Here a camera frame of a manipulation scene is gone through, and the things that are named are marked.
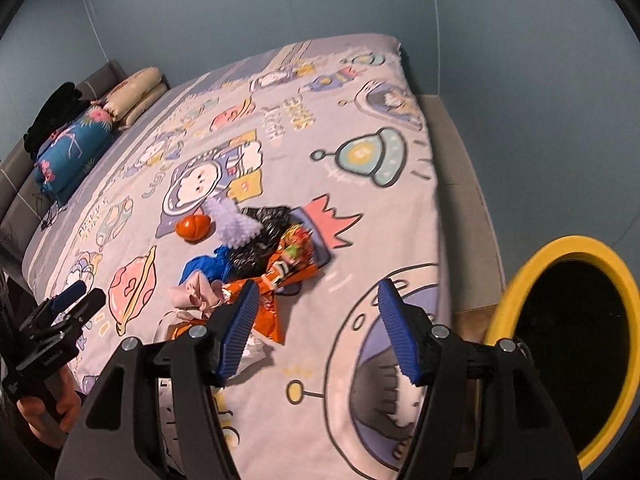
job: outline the metal screw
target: metal screw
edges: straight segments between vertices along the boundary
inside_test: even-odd
[[[138,340],[135,337],[127,337],[120,345],[123,350],[133,350],[138,346]]]
[[[431,329],[431,334],[437,339],[444,339],[449,336],[449,329],[444,325],[435,325]]]
[[[194,325],[189,329],[189,337],[197,339],[203,337],[207,333],[207,327],[204,325]]]
[[[511,339],[501,339],[498,343],[500,348],[505,352],[513,352],[517,346]]]

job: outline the bed sheet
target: bed sheet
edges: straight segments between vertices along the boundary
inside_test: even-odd
[[[23,272],[41,301],[76,280],[108,304],[70,364],[84,392],[127,336],[149,343],[184,264],[217,247],[174,226],[210,195],[289,205],[311,228],[318,277],[278,298],[286,342],[215,393],[245,479],[394,478],[423,392],[399,373],[376,283],[450,323],[436,175],[398,42],[354,35],[288,45],[164,95],[117,140],[65,210],[52,208]],[[170,381],[160,403],[180,469]]]

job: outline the yellow oval ring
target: yellow oval ring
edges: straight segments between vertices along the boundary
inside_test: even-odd
[[[578,454],[580,469],[585,471],[607,450],[616,436],[622,436],[620,429],[625,424],[640,384],[640,293],[636,280],[622,259],[602,242],[585,236],[567,236],[547,244],[518,271],[505,290],[484,342],[494,345],[504,337],[513,337],[524,302],[540,274],[552,264],[566,260],[591,264],[607,275],[622,298],[629,330],[629,361],[618,401],[604,427]]]

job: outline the bed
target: bed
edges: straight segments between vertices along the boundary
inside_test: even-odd
[[[184,264],[219,245],[177,237],[207,196],[289,205],[314,232],[318,276],[278,298],[286,341],[214,394],[245,479],[394,478],[422,391],[398,371],[376,306],[391,277],[405,301],[450,324],[423,114],[394,38],[306,41],[169,90],[114,143],[30,241],[22,272],[37,301],[80,279],[108,304],[70,363],[88,392],[118,343],[154,340]],[[171,384],[160,404],[180,470]]]

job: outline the orange round object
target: orange round object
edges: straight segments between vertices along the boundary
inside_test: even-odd
[[[175,232],[188,242],[199,242],[211,228],[211,218],[206,215],[188,215],[175,225]]]

